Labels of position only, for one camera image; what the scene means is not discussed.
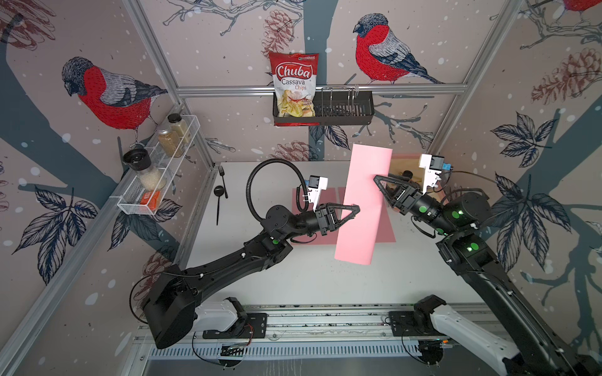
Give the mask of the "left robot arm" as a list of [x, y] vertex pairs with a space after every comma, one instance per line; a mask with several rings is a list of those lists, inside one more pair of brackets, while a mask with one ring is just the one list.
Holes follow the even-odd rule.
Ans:
[[193, 328], [195, 309], [210, 296], [284, 260], [293, 250], [290, 239], [337, 231], [360, 211], [357, 205], [328, 203], [314, 211], [294, 214], [282, 205], [275, 205], [260, 220], [263, 230], [238, 251], [194, 268], [167, 268], [159, 274], [143, 302], [156, 347], [166, 349], [184, 338]]

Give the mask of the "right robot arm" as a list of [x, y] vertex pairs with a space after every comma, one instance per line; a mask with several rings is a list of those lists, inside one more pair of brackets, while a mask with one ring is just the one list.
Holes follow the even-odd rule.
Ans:
[[385, 201], [412, 223], [433, 229], [440, 256], [454, 273], [478, 293], [504, 327], [511, 342], [462, 319], [434, 296], [420, 303], [417, 321], [429, 321], [501, 375], [599, 375], [594, 358], [575, 352], [563, 341], [518, 291], [495, 252], [477, 231], [492, 217], [487, 194], [463, 189], [451, 202], [438, 201], [407, 176], [376, 175], [373, 179]]

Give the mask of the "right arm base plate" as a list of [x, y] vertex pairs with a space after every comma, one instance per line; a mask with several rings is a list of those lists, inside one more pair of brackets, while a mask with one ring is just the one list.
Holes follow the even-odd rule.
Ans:
[[392, 330], [393, 337], [443, 338], [448, 336], [438, 332], [425, 313], [416, 311], [390, 311], [387, 314], [387, 324]]

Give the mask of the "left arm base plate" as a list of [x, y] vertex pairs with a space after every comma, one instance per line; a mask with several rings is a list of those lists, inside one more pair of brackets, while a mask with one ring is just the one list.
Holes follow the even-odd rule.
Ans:
[[265, 338], [267, 329], [266, 313], [247, 313], [238, 318], [224, 332], [204, 331], [203, 339], [255, 339]]

